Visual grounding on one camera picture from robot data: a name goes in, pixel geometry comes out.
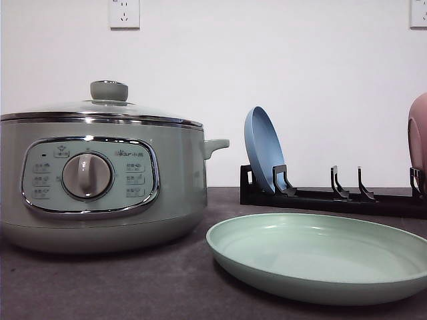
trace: gray countertop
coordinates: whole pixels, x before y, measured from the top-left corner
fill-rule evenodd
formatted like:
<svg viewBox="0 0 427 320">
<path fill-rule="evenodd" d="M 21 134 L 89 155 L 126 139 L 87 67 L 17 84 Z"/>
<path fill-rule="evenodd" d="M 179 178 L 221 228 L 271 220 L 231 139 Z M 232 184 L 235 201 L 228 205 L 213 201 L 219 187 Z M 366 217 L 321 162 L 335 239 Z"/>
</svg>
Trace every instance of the gray countertop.
<svg viewBox="0 0 427 320">
<path fill-rule="evenodd" d="M 0 318 L 427 319 L 427 290 L 384 305 L 329 307 L 276 297 L 238 281 L 214 261 L 206 231 L 240 215 L 308 211 L 240 205 L 236 187 L 209 188 L 208 198 L 196 229 L 149 249 L 66 256 L 31 252 L 1 241 Z M 427 237 L 427 220 L 310 212 L 365 219 Z"/>
</svg>

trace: mint green plate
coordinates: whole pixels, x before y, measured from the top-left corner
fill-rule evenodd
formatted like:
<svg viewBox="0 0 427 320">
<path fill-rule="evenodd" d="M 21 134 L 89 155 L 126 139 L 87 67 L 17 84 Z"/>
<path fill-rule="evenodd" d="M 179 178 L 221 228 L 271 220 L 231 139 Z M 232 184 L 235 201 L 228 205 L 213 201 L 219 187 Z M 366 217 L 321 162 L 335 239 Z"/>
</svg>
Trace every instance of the mint green plate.
<svg viewBox="0 0 427 320">
<path fill-rule="evenodd" d="M 264 213 L 222 221 L 206 239 L 233 276 L 290 299 L 373 305 L 427 287 L 427 240 L 377 223 Z"/>
</svg>

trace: electrical socket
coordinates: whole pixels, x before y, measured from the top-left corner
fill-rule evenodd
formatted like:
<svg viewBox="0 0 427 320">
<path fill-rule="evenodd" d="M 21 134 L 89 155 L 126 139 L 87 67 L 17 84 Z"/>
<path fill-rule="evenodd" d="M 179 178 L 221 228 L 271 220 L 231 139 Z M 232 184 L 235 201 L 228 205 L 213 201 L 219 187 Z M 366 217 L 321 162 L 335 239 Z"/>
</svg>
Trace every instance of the electrical socket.
<svg viewBox="0 0 427 320">
<path fill-rule="evenodd" d="M 109 0 L 112 29 L 139 29 L 139 0 Z"/>
<path fill-rule="evenodd" d="M 411 0 L 411 28 L 427 28 L 427 0 Z"/>
</svg>

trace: dish rack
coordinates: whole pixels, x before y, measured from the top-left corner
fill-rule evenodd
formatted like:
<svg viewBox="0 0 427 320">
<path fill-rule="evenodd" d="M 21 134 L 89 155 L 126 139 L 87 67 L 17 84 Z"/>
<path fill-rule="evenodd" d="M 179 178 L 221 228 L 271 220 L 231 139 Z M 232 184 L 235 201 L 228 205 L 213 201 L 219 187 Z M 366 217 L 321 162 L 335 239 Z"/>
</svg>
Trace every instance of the dish rack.
<svg viewBox="0 0 427 320">
<path fill-rule="evenodd" d="M 266 193 L 256 181 L 250 165 L 240 167 L 240 204 L 263 205 L 312 209 L 364 215 L 386 215 L 427 219 L 427 194 L 424 190 L 425 174 L 422 170 L 410 168 L 411 196 L 377 195 L 369 191 L 362 183 L 362 170 L 358 168 L 359 193 L 345 190 L 338 182 L 338 168 L 331 167 L 330 191 L 309 191 L 293 187 L 287 177 L 287 166 L 272 168 L 275 193 Z M 282 174 L 287 188 L 278 184 L 278 175 Z"/>
</svg>

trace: multi cooker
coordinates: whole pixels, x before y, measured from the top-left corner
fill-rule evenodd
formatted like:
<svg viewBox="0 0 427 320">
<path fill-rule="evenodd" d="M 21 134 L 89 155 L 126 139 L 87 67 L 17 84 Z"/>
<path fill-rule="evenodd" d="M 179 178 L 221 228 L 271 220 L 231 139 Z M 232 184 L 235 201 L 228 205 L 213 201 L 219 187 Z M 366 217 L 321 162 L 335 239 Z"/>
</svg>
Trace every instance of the multi cooker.
<svg viewBox="0 0 427 320">
<path fill-rule="evenodd" d="M 200 222 L 205 160 L 229 141 L 205 141 L 201 123 L 126 102 L 127 90 L 96 81 L 92 100 L 1 116 L 1 226 L 10 242 L 119 251 Z"/>
</svg>

